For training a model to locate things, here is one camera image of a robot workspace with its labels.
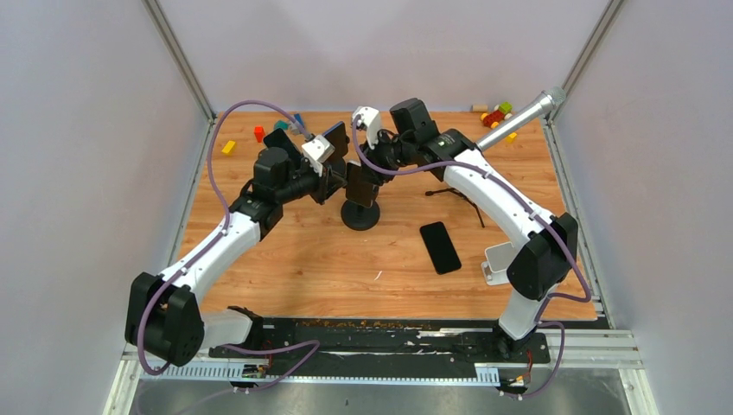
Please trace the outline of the silver aluminium phone stand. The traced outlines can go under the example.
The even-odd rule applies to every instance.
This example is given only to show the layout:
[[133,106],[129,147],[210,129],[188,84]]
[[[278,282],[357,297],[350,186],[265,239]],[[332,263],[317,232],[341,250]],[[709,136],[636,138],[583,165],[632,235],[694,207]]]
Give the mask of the silver aluminium phone stand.
[[505,242],[487,247],[484,254],[486,259],[481,263],[481,269],[487,285],[507,284],[507,269],[516,256],[513,244]]

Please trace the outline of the black phone silver frame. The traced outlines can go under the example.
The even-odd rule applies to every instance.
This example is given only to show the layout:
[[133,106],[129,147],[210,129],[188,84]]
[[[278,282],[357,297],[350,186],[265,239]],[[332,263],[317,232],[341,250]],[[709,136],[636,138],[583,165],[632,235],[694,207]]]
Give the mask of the black phone silver frame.
[[347,185],[345,187],[345,195],[347,200],[369,208],[376,201],[379,188],[373,183],[358,182],[356,177],[358,165],[359,163],[354,161],[348,161],[346,164]]

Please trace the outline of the blue phone black screen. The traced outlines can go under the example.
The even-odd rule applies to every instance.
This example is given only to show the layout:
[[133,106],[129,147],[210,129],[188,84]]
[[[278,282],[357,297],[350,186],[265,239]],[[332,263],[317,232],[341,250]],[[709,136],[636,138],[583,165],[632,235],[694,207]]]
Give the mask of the blue phone black screen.
[[334,124],[322,135],[333,147],[333,152],[327,158],[329,162],[342,159],[348,153],[350,139],[343,121]]

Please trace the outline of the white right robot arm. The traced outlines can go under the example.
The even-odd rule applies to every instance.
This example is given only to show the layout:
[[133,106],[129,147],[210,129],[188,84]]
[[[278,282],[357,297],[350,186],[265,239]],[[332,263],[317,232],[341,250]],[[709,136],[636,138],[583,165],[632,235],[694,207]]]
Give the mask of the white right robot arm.
[[422,100],[402,101],[390,115],[393,131],[386,131],[379,110],[368,106],[354,110],[348,122],[353,132],[365,134],[354,145],[365,184],[375,188],[394,176],[431,173],[507,236],[505,243],[486,249],[483,267],[488,284],[512,287],[493,340],[501,359],[517,360],[557,288],[577,270],[577,220],[555,215],[522,194],[491,166],[483,142],[456,127],[440,127]]

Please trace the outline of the black phone dark frame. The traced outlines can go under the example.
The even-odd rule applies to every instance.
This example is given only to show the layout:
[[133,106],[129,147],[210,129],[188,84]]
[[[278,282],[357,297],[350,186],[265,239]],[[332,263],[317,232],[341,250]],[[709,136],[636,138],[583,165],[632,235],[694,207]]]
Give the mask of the black phone dark frame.
[[444,275],[462,268],[462,262],[446,226],[433,222],[419,228],[421,238],[438,275]]

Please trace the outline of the black round-base clamp stand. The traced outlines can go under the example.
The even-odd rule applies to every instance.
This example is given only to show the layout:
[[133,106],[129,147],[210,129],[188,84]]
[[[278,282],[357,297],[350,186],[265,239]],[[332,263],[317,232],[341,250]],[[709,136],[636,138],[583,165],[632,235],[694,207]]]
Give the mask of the black round-base clamp stand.
[[380,218],[380,207],[374,201],[370,207],[346,200],[341,205],[341,220],[345,226],[354,231],[366,231],[377,225]]

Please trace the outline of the teal phone black screen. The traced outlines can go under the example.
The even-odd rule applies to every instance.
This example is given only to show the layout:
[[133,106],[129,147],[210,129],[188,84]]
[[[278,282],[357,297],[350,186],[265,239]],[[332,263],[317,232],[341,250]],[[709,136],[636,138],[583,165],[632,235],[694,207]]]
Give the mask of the teal phone black screen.
[[284,150],[289,159],[294,163],[295,168],[301,168],[303,154],[290,140],[289,136],[283,129],[277,128],[273,132],[267,134],[264,137],[263,142],[267,148],[280,148]]

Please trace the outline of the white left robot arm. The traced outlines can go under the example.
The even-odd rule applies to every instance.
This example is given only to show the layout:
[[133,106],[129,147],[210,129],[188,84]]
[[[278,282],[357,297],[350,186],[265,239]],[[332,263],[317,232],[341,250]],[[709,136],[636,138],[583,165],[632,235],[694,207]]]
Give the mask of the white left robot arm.
[[178,262],[133,280],[124,338],[136,347],[143,369],[148,374],[164,370],[150,365],[148,354],[163,360],[165,367],[182,367],[200,350],[227,344],[244,357],[258,355],[265,334],[254,327],[255,314],[230,306],[204,315],[200,301],[239,257],[272,231],[283,218],[284,204],[306,196],[322,204],[346,184],[342,158],[332,156],[315,171],[305,155],[293,158],[278,147],[262,150],[252,179],[225,206],[220,224]]

